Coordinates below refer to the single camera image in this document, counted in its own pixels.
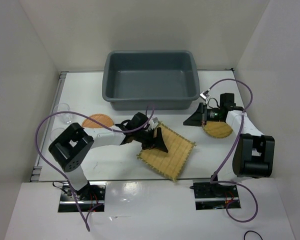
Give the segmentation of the square bamboo mat tray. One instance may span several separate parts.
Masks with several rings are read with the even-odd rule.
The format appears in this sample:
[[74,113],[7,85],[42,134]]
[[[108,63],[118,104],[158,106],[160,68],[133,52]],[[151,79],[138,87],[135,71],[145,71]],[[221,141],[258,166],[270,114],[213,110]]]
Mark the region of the square bamboo mat tray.
[[166,179],[176,182],[196,143],[178,134],[162,122],[157,127],[161,128],[168,152],[158,149],[141,150],[137,159]]

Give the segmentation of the clear plastic cup near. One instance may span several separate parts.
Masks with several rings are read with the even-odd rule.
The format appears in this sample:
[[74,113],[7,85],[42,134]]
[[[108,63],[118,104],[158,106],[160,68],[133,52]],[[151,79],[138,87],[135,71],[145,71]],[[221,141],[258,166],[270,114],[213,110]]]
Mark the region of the clear plastic cup near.
[[54,140],[56,140],[63,132],[64,132],[64,128],[62,127],[58,127],[55,128],[54,130],[51,131],[50,133],[50,140],[53,142]]

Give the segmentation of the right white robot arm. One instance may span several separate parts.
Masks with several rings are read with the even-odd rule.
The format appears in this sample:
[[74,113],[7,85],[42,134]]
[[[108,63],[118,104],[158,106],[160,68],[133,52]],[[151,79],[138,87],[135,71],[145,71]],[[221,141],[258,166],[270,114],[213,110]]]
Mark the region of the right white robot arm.
[[273,171],[275,139],[259,131],[244,108],[235,103],[208,108],[200,103],[183,125],[205,127],[209,122],[222,122],[236,134],[232,170],[237,177],[266,178]]

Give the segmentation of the clear plastic cup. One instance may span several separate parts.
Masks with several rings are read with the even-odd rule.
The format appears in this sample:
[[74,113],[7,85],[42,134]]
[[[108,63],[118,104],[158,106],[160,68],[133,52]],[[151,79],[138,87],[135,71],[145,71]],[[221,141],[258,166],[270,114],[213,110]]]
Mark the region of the clear plastic cup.
[[70,106],[67,103],[59,103],[53,109],[54,113],[65,112],[57,114],[56,117],[59,119],[60,122],[67,125],[71,124],[74,118],[74,116],[71,113],[69,113],[69,111]]
[[54,130],[51,131],[50,133],[50,140],[53,142],[54,140],[56,140],[63,132],[64,132],[64,128],[62,127],[58,127],[55,128]]

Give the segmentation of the clear plastic cup far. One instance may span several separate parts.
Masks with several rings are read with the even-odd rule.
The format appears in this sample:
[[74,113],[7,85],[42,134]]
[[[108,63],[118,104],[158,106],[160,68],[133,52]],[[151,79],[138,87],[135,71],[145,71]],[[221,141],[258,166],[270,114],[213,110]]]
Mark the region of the clear plastic cup far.
[[53,109],[54,113],[65,112],[57,114],[56,117],[59,119],[60,122],[67,125],[71,124],[74,118],[74,116],[71,113],[69,113],[69,111],[70,106],[67,103],[59,103]]

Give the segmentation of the grey plastic bin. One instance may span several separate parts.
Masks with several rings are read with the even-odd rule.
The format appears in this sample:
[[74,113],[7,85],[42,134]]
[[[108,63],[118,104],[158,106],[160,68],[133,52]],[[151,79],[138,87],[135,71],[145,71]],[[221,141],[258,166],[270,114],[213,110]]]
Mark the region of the grey plastic bin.
[[199,98],[200,80],[187,50],[113,51],[106,58],[102,98],[117,111],[186,110]]

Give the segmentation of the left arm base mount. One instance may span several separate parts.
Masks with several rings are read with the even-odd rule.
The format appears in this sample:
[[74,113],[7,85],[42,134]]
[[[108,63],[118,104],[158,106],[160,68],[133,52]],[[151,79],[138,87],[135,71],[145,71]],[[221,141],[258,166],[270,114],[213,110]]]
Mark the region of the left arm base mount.
[[104,212],[105,210],[105,181],[91,181],[88,192],[73,196],[69,185],[62,181],[53,181],[52,186],[60,190],[58,205],[59,213],[76,213],[78,212],[75,199],[83,213]]

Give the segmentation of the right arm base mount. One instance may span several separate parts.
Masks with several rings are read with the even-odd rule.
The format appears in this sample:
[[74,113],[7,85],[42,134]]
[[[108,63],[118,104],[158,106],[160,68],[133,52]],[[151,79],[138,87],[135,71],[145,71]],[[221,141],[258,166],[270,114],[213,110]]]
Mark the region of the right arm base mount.
[[208,180],[194,180],[189,187],[194,194],[195,208],[201,210],[240,209],[240,199],[235,185],[211,184]]

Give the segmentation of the round orange woven plate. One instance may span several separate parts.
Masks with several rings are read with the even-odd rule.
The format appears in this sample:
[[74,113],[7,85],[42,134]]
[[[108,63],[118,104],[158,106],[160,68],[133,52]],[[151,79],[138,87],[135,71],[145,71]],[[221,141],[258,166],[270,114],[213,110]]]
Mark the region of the round orange woven plate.
[[[91,119],[103,124],[107,127],[112,127],[114,125],[113,120],[105,114],[97,113],[89,116]],[[97,129],[97,128],[103,128],[101,125],[97,124],[96,122],[92,121],[91,119],[85,119],[82,122],[83,128],[90,128],[90,129]]]

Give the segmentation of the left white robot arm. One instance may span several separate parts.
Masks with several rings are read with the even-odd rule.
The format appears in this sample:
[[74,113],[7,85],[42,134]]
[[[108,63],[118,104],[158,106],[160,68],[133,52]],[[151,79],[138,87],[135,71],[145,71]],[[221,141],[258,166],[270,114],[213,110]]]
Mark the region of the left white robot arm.
[[133,141],[141,143],[143,150],[156,149],[168,153],[162,130],[156,125],[147,124],[140,127],[140,123],[129,123],[125,120],[106,128],[84,128],[78,123],[67,127],[49,146],[48,151],[59,164],[69,180],[71,193],[78,200],[84,200],[90,193],[90,183],[81,167],[89,150],[104,146],[122,146]]

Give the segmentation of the round green-rimmed bamboo plate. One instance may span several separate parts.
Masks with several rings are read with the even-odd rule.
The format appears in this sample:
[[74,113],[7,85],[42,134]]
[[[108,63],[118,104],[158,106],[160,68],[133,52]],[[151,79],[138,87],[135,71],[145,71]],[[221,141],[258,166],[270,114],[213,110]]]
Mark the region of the round green-rimmed bamboo plate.
[[233,133],[233,129],[222,121],[207,121],[202,129],[208,136],[216,139],[227,138]]

